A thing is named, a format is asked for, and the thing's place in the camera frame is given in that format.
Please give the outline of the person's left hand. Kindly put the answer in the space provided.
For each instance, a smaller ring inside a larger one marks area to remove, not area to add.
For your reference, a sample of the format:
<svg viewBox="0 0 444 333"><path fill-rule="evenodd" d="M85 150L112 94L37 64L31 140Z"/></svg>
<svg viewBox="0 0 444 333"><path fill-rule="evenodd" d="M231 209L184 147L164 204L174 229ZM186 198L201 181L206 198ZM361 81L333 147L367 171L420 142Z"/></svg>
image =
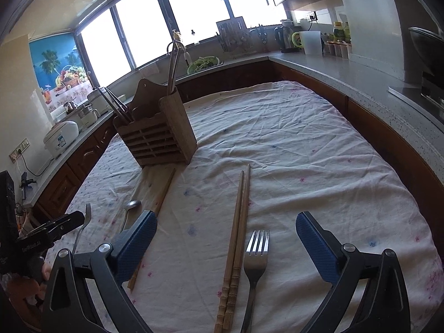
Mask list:
<svg viewBox="0 0 444 333"><path fill-rule="evenodd" d="M43 283L18 274L6 274L1 277L1 286L12 307L26 326L36 332L41 332L41 309L37 307L37 299L44 300L45 298L46 281L50 278L51 266L45 262L41 273Z"/></svg>

